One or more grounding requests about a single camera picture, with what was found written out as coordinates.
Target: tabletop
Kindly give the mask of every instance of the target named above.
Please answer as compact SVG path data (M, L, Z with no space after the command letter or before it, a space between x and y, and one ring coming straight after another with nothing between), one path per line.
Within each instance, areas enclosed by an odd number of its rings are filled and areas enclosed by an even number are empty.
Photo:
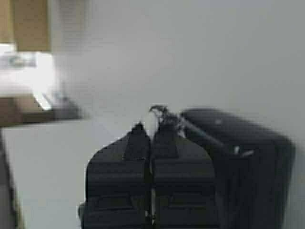
M117 134L78 120L4 128L3 138L25 228L80 228L87 163Z

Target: bright light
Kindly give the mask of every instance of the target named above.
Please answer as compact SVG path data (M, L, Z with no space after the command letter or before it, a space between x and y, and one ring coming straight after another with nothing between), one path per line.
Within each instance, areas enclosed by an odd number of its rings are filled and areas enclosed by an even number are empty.
M52 109L51 104L45 99L45 97L39 92L33 92L33 96L44 111L49 111Z
M7 52L14 52L14 51L15 51L15 45L0 43L0 55L3 55Z

